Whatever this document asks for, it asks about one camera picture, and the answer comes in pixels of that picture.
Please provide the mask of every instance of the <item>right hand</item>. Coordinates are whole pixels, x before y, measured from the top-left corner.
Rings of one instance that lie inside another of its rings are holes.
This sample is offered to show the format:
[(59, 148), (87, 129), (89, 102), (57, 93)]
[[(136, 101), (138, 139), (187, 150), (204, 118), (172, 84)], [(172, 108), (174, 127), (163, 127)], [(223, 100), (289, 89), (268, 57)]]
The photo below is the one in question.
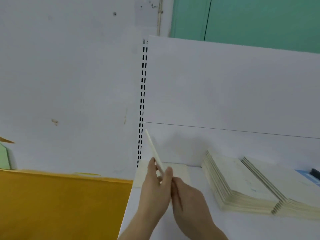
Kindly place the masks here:
[(203, 194), (181, 178), (173, 177), (172, 182), (173, 214), (180, 230), (191, 240), (227, 239), (214, 225)]

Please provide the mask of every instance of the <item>paper stack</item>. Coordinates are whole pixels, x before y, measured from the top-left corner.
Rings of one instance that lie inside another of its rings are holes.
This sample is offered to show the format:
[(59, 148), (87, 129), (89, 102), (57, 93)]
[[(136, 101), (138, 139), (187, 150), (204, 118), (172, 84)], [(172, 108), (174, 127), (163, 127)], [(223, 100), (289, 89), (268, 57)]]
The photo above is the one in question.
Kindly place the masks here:
[(279, 202), (237, 158), (209, 149), (202, 169), (222, 210), (271, 214)]
[(273, 214), (320, 220), (320, 187), (293, 169), (245, 157), (243, 164), (279, 199)]

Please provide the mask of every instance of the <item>hand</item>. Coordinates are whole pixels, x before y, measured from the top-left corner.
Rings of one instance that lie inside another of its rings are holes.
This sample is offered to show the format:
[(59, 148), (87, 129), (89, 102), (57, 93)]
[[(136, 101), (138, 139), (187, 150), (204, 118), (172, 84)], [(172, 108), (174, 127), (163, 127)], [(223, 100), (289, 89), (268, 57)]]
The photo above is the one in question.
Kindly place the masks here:
[(172, 182), (173, 214), (180, 230), (191, 240), (227, 239), (214, 225), (203, 194), (181, 178), (174, 177)]
[(162, 179), (161, 176), (157, 177), (157, 169), (153, 157), (149, 161), (146, 179), (142, 184), (137, 211), (137, 214), (146, 219), (153, 228), (158, 224), (169, 206), (173, 175), (172, 168), (168, 167)]

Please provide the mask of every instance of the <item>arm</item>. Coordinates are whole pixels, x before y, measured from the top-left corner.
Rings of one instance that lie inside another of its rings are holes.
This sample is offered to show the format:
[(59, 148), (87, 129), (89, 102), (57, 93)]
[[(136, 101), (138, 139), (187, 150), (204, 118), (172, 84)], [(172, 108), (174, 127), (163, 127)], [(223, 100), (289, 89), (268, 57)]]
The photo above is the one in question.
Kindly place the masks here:
[(162, 180), (162, 177), (157, 177), (157, 169), (155, 159), (151, 158), (141, 188), (138, 210), (118, 240), (148, 240), (166, 212), (171, 198), (173, 172), (171, 167), (167, 168)]
[(181, 178), (172, 182), (173, 214), (180, 230), (191, 240), (228, 240), (214, 224), (203, 194)]

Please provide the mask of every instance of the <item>black object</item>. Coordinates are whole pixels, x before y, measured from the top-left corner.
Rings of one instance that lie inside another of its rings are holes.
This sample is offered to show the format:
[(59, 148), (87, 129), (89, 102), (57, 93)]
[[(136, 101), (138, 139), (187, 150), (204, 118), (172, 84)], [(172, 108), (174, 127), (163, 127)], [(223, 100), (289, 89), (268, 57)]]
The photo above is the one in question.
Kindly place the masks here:
[(318, 180), (320, 180), (320, 172), (318, 170), (313, 168), (309, 174), (311, 174), (313, 177), (315, 177)]

